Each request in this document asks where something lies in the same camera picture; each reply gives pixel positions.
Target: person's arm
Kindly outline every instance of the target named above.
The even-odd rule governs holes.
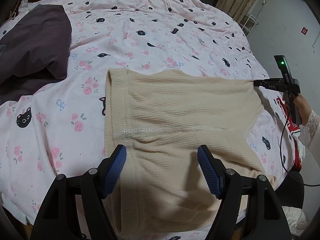
[[[299,136],[299,140],[307,148],[310,147],[310,145],[315,137],[316,131],[319,127],[319,123],[320,123],[320,116],[316,115],[316,113],[314,111],[312,111],[309,118],[308,118],[308,122],[304,126],[300,127],[301,133]]]
[[[311,110],[307,100],[301,94],[294,99],[294,103],[299,108],[303,125],[300,127],[299,140],[310,150],[320,166],[320,116]]]

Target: bedsheet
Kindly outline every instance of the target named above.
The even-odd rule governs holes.
[[[82,175],[105,158],[108,69],[129,68],[149,75],[175,68],[193,76],[268,78],[239,25],[199,0],[24,0],[19,15],[1,26],[0,38],[39,3],[63,5],[72,40],[66,80],[0,106],[2,205],[23,223],[26,218],[34,223],[57,174]],[[265,110],[247,143],[279,185],[285,175],[279,153],[285,117],[276,102],[281,95],[264,88],[257,92]],[[29,124],[21,128],[17,119],[28,116]],[[286,168],[292,166],[293,149],[292,137],[285,132]],[[192,232],[188,237],[198,235]]]

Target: beige ribbed fabric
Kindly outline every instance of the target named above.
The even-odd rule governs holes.
[[[127,149],[106,207],[118,236],[212,224],[220,202],[210,194],[197,161],[201,144],[241,175],[264,173],[246,143],[262,110],[248,80],[110,69],[106,98],[107,155],[118,144]],[[276,185],[275,178],[269,179]]]

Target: red sign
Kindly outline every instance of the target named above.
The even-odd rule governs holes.
[[[302,33],[303,35],[306,35],[307,32],[308,32],[308,29],[307,29],[306,27],[303,27],[301,33]]]

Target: black cable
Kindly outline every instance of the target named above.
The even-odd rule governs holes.
[[[302,183],[302,182],[298,181],[294,176],[292,176],[292,175],[287,171],[287,169],[286,169],[285,166],[284,166],[283,159],[282,159],[282,152],[281,152],[282,137],[283,137],[283,133],[284,133],[285,127],[287,126],[287,122],[288,122],[288,120],[289,120],[289,116],[290,116],[292,107],[294,107],[294,103],[292,103],[292,104],[290,105],[289,111],[287,112],[287,120],[285,121],[283,130],[282,130],[282,134],[281,134],[281,138],[280,138],[280,159],[281,159],[282,167],[284,168],[284,170],[285,170],[285,172],[287,173],[287,175],[289,175],[292,179],[294,179],[294,180],[295,180],[296,182],[298,182],[299,184],[302,184],[302,185],[307,186],[307,187],[319,187],[320,184],[310,185],[310,184],[305,184],[305,183]]]

